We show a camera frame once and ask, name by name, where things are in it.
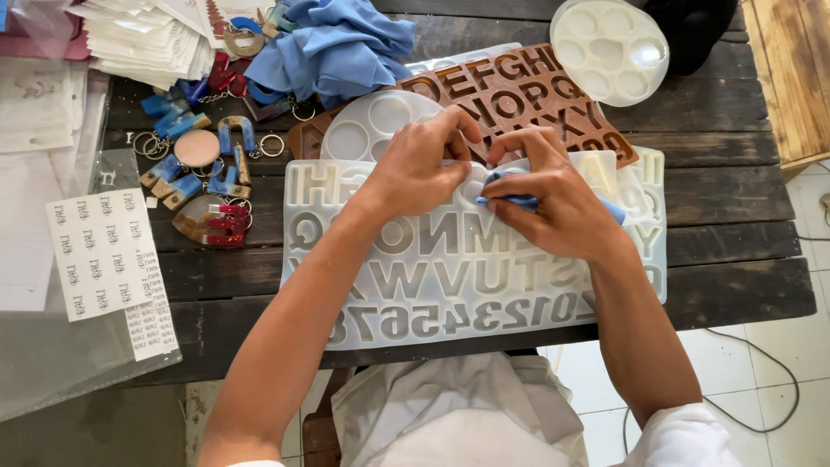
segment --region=blue rag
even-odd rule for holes
[[[326,109],[412,73],[394,57],[409,55],[415,24],[392,21],[369,0],[295,0],[286,17],[300,27],[280,32],[254,58],[245,76],[297,99],[314,93]]]
[[[484,185],[487,186],[490,182],[494,182],[501,177],[505,176],[507,172],[493,172],[490,175],[487,175],[487,178],[484,180]],[[608,201],[607,199],[603,198],[602,196],[597,196],[599,200],[605,206],[605,209],[608,210],[608,213],[611,214],[611,217],[617,221],[617,224],[623,225],[625,221],[625,211],[619,208],[616,204]],[[530,211],[531,213],[536,212],[536,208],[539,207],[539,201],[536,199],[535,196],[531,194],[510,194],[504,197],[508,201],[512,201],[513,203],[518,204],[522,208]],[[482,206],[487,206],[487,201],[490,201],[490,198],[485,198],[483,196],[479,196],[476,198],[476,203],[481,204]]]

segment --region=dark wooden table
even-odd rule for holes
[[[417,24],[413,54],[438,58],[506,42],[549,41],[561,1],[374,0],[394,19]],[[603,106],[634,145],[666,154],[668,301],[678,330],[724,326],[816,312],[807,261],[799,255],[794,218],[777,166],[743,14],[694,75],[669,76],[655,94],[626,108]],[[114,78],[105,149],[127,147],[127,132],[151,130],[139,101],[148,86]],[[248,115],[225,98],[201,105],[215,123]],[[285,136],[287,115],[256,126],[257,139]],[[286,148],[277,158],[249,162],[254,225],[245,248],[205,248],[177,232],[173,212],[150,210],[153,234],[184,361],[140,376],[130,385],[221,379],[245,336],[277,292],[282,266],[282,198]],[[139,157],[139,168],[152,163]],[[597,338],[594,324],[419,346],[326,352],[321,368],[541,347]]]

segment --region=round pink keychain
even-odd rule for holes
[[[198,169],[219,158],[219,139],[207,130],[188,131],[176,140],[173,153],[185,167]]]

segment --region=person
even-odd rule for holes
[[[207,422],[202,467],[278,466],[330,331],[381,228],[436,208],[470,172],[477,123],[449,106],[398,131],[363,186],[276,294],[233,360]],[[523,149],[528,174],[488,184],[487,208],[554,256],[588,262],[608,375],[642,428],[622,465],[740,465],[643,272],[633,241],[571,165],[559,133],[500,135],[491,163]],[[461,163],[443,165],[442,159]],[[503,199],[530,194],[535,213]],[[344,467],[588,466],[583,426],[542,356],[474,356],[371,366],[332,397]]]

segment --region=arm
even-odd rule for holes
[[[582,258],[597,297],[599,346],[611,382],[642,428],[660,409],[701,402],[689,357],[657,295],[637,248],[570,164],[558,134],[532,127],[499,136],[490,162],[524,148],[530,173],[488,184],[487,207],[530,242],[554,256]],[[503,199],[532,194],[535,214]]]
[[[251,329],[227,372],[199,465],[278,460],[282,437],[314,380],[331,328],[381,228],[426,213],[470,171],[476,122],[455,106],[400,130],[364,185]],[[461,163],[442,166],[448,153]]]

